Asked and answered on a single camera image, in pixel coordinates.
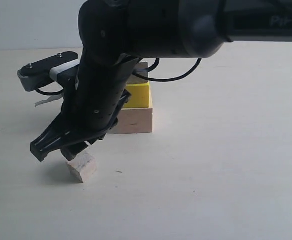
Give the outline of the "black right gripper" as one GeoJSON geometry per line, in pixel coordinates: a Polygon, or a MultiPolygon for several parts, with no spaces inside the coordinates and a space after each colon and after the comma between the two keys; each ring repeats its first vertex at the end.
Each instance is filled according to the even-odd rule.
{"type": "Polygon", "coordinates": [[[67,88],[60,114],[30,144],[31,153],[42,162],[49,153],[60,150],[72,161],[89,145],[102,141],[118,122],[117,116],[129,94],[128,78],[139,58],[124,56],[113,66],[95,62],[83,50],[74,87],[67,88]]]}

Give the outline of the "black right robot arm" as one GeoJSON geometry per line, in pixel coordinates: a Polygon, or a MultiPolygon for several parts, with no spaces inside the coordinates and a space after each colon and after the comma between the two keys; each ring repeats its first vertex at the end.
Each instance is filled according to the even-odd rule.
{"type": "Polygon", "coordinates": [[[61,112],[30,144],[39,161],[56,150],[72,160],[104,139],[142,59],[200,61],[224,43],[292,42],[292,0],[89,0],[78,30],[83,50],[61,112]]]}

